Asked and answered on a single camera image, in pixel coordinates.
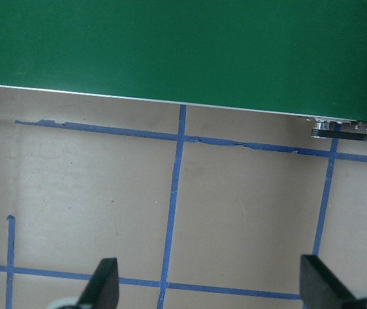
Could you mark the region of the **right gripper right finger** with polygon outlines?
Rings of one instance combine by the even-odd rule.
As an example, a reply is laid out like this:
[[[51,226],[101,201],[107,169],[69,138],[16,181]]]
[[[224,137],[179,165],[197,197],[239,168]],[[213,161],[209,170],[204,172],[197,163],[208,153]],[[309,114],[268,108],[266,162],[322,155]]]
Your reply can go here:
[[[302,255],[299,295],[306,308],[360,308],[359,301],[314,255]]]

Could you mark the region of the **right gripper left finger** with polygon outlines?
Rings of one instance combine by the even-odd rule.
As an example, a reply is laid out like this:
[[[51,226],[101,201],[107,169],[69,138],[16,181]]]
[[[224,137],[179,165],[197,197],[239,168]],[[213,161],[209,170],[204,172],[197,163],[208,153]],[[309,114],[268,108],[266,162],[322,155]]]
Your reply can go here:
[[[119,296],[117,259],[104,258],[80,295],[77,308],[115,309]]]

